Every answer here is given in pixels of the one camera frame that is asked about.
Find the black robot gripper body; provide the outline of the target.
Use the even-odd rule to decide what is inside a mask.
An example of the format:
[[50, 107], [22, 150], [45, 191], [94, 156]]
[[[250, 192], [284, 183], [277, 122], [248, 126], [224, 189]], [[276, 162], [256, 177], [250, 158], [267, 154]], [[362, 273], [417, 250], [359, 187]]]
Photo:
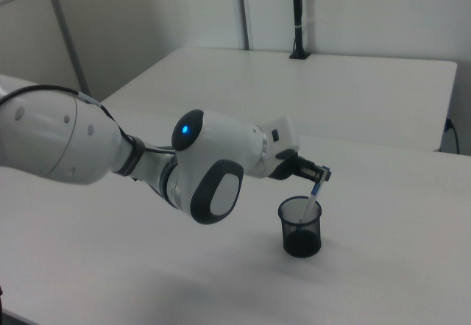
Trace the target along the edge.
[[300, 156], [297, 152], [293, 153], [289, 158], [282, 161], [276, 169], [269, 175], [270, 178], [276, 180], [285, 180], [290, 176], [299, 176], [301, 173]]

